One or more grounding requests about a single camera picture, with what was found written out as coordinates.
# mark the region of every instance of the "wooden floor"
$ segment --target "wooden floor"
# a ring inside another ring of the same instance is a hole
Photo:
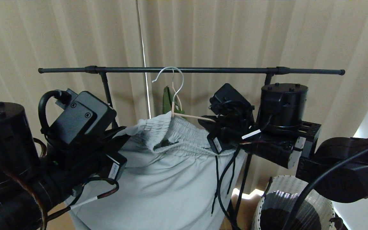
[[[238,197],[236,195],[232,196],[232,202],[235,204],[236,199]],[[243,230],[249,230],[251,228],[252,219],[254,218],[255,209],[257,208],[257,204],[259,202],[260,196],[255,196],[250,200],[243,199],[241,202],[240,210],[238,213],[238,225]],[[56,212],[62,208],[64,208],[64,204],[60,204],[52,209],[49,214]],[[75,230],[72,220],[70,219],[69,214],[65,213],[64,215],[56,218],[55,220],[49,221],[47,230]],[[220,230],[232,230],[231,224],[227,219],[224,219]]]

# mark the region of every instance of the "robotic arm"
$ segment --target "robotic arm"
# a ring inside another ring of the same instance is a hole
[[[280,166],[298,164],[296,176],[311,182],[333,164],[366,149],[368,139],[331,138],[315,152],[321,125],[301,119],[307,91],[299,84],[264,86],[255,122],[254,107],[225,84],[210,99],[211,110],[220,116],[206,116],[217,122],[199,122],[210,132],[208,139],[217,153],[216,140],[223,150],[241,145],[247,153]],[[64,111],[49,126],[45,106],[51,97]],[[116,111],[91,93],[50,91],[41,98],[38,113],[48,141],[47,155],[42,158],[38,158],[24,108],[0,102],[0,230],[46,227],[47,221],[70,207],[48,217],[46,212],[70,195],[77,197],[91,180],[114,184],[115,192],[127,161],[117,151],[129,136],[114,137],[125,127],[106,130]],[[315,189],[338,202],[367,198],[368,153],[334,170]]]

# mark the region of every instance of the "hanger hook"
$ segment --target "hanger hook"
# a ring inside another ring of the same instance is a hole
[[[179,68],[177,68],[177,67],[173,67],[173,66],[164,67],[164,68],[159,72],[159,74],[157,75],[156,79],[155,79],[155,80],[152,80],[151,82],[152,82],[152,83],[156,82],[156,81],[158,80],[158,78],[160,77],[160,74],[161,74],[163,71],[168,70],[168,69],[171,69],[171,70],[177,70],[178,72],[180,72],[181,77],[182,77],[181,86],[180,86],[180,88],[177,90],[177,92],[175,92],[174,96],[172,97],[173,102],[175,102],[175,97],[177,96],[178,92],[180,92],[180,90],[181,90],[181,89],[183,88],[183,86],[184,86],[184,74],[183,74],[183,72],[182,72]]]

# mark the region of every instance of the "horizontal bar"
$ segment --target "horizontal bar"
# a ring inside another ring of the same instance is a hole
[[[163,67],[97,67],[87,66],[84,68],[39,68],[39,73],[158,73]],[[287,67],[273,68],[204,68],[204,67],[179,67],[183,73],[233,73],[233,74],[337,74],[343,75],[344,70],[321,70],[321,69],[290,69]]]

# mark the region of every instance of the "beige curtain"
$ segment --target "beige curtain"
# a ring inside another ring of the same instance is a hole
[[[88,90],[105,100],[98,74],[39,74],[39,67],[143,66],[134,1],[0,1],[0,101],[23,105],[42,138],[37,106],[48,90]],[[146,119],[144,74],[108,74],[121,125]],[[61,109],[50,103],[48,122]]]
[[[323,124],[320,142],[352,136],[368,110],[368,1],[139,1],[139,16],[147,66],[346,69],[344,76],[272,80],[309,87],[304,119]],[[208,99],[225,82],[258,106],[264,78],[185,74],[183,108],[212,114]],[[171,74],[150,85],[153,115],[161,112],[166,85]],[[270,176],[291,173],[254,156],[247,188],[263,189]]]

